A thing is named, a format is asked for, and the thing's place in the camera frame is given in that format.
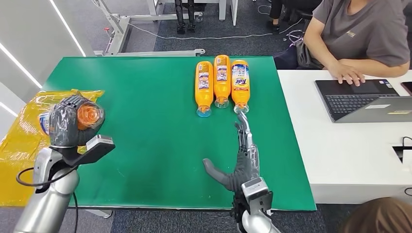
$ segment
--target humanoid robot hand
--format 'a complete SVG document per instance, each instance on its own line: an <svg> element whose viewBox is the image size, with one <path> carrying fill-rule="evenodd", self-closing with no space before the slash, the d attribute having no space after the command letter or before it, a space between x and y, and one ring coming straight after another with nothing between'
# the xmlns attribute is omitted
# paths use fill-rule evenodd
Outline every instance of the humanoid robot hand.
<svg viewBox="0 0 412 233"><path fill-rule="evenodd" d="M93 119L91 127L79 129L78 114ZM94 137L104 122L104 110L81 96L72 95L56 104L50 112L50 145L56 148L84 146Z"/></svg>
<svg viewBox="0 0 412 233"><path fill-rule="evenodd" d="M203 160L206 172L227 190L233 192L241 191L243 183L259 177L259 153L258 148L253 144L247 117L240 112L238 119L240 124L235 122L235 127L238 130L239 150L233 173L224 173L215 168L211 160Z"/></svg>

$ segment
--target gray carpet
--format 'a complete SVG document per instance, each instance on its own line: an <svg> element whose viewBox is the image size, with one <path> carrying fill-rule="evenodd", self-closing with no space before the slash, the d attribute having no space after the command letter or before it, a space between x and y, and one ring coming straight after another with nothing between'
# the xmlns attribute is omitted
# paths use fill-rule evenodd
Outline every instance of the gray carpet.
<svg viewBox="0 0 412 233"><path fill-rule="evenodd" d="M11 233L22 213L22 208L0 208L0 232ZM77 233L110 233L114 218L102 218L85 210L79 210ZM59 233L73 233L75 211L67 210Z"/></svg>
<svg viewBox="0 0 412 233"><path fill-rule="evenodd" d="M105 0L104 2L113 14L117 13L123 16L149 14L146 0ZM91 0L70 0L66 1L65 4L78 22L79 28L90 41L93 50L105 50L109 37L103 29L110 27L110 24L101 9L93 5ZM158 13L161 14L162 10L162 6L159 6ZM153 33L157 33L159 27L158 23L152 21L136 22L135 24ZM153 51L155 41L154 36L132 28L124 52Z"/></svg>
<svg viewBox="0 0 412 233"><path fill-rule="evenodd" d="M316 212L275 212L282 233L337 233L356 205L318 205ZM117 210L111 233L237 233L228 212Z"/></svg>
<svg viewBox="0 0 412 233"><path fill-rule="evenodd" d="M265 28L265 23L269 19L268 15L261 15L257 11L258 6L268 4L269 3L266 0L257 0L257 2L253 2L252 0L239 1L238 21L235 27L232 24L232 16L230 14L229 5L226 8L226 20L224 22L220 22L218 16L218 5L208 4L204 12L203 22L196 23L196 33L186 32L185 35L177 36L176 21L164 20L160 22L158 35L164 37L223 37L269 33L269 30ZM261 11L265 10L268 11L269 8L261 8ZM174 5L165 4L164 13L168 14L173 12ZM293 27L293 29L299 29L302 27L303 25L299 24ZM288 28L287 23L283 23L282 29L286 28ZM275 52L283 51L290 44L290 42L283 41L286 33L281 35L232 38L224 40L177 40L158 38L156 40L154 50L168 51L205 49L205 55L207 56L215 56L218 54L273 55Z"/></svg>

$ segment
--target yellow cloth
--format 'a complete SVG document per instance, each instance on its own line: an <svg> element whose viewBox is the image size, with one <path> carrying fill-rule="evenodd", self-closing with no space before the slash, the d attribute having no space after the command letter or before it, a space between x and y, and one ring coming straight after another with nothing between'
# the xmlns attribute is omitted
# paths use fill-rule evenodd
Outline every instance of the yellow cloth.
<svg viewBox="0 0 412 233"><path fill-rule="evenodd" d="M49 136L40 126L39 115L46 113L62 99L78 93L71 91L39 92L20 111L12 127L0 144L0 206L26 205L34 188L17 183L16 175L25 168L33 167L40 149L50 145ZM80 91L91 101L96 101L104 91ZM22 175L22 180L32 183L32 173Z"/></svg>

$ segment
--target laptop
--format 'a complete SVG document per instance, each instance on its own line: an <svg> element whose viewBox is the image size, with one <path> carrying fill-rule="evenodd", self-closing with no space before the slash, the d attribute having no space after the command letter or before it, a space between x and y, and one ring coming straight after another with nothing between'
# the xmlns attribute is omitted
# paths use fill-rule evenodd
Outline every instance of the laptop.
<svg viewBox="0 0 412 233"><path fill-rule="evenodd" d="M412 97L400 97L386 79L360 86L318 80L316 86L335 123L412 121Z"/></svg>

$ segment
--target gray t-shirt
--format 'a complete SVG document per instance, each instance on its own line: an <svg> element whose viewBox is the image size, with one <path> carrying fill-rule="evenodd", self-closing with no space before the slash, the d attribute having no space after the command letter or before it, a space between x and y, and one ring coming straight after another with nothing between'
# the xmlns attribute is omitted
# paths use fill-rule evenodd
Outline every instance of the gray t-shirt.
<svg viewBox="0 0 412 233"><path fill-rule="evenodd" d="M410 52L403 14L407 0L370 0L359 12L348 15L350 1L323 0L313 11L313 17L325 24L321 37L333 56L372 59L389 67L407 63ZM318 67L319 62L311 59L311 66Z"/></svg>

